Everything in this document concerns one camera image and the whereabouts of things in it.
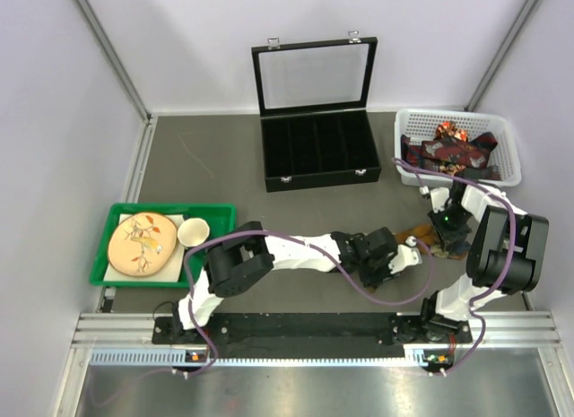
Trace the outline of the orange blue leaf-pattern tie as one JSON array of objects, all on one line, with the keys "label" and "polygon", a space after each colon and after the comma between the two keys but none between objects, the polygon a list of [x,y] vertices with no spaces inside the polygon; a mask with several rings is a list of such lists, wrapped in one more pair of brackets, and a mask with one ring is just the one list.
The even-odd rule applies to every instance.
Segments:
[{"label": "orange blue leaf-pattern tie", "polygon": [[394,232],[394,236],[398,244],[404,244],[410,236],[414,236],[427,245],[435,257],[442,259],[462,260],[468,255],[470,250],[470,244],[466,241],[456,243],[451,249],[444,249],[441,246],[438,233],[430,223]]}]

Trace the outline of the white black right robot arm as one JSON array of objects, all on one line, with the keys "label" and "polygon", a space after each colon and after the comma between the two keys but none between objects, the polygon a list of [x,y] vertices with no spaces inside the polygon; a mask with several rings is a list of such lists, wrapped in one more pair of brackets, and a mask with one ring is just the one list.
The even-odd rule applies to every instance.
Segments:
[{"label": "white black right robot arm", "polygon": [[549,221],[517,208],[500,189],[473,181],[421,192],[430,199],[439,248],[468,249],[461,277],[423,301],[419,331],[437,342],[462,331],[477,309],[538,284]]}]

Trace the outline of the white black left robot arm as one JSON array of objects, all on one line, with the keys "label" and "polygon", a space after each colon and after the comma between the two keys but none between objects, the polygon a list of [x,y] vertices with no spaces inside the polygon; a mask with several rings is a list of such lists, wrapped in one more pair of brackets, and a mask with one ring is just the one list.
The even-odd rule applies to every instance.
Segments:
[{"label": "white black left robot arm", "polygon": [[302,237],[269,233],[260,222],[246,223],[200,248],[206,259],[199,271],[190,272],[190,292],[178,302],[172,322],[174,334],[188,343],[201,336],[224,299],[248,291],[273,271],[358,273],[364,288],[377,288],[409,266],[413,254],[387,228]]}]

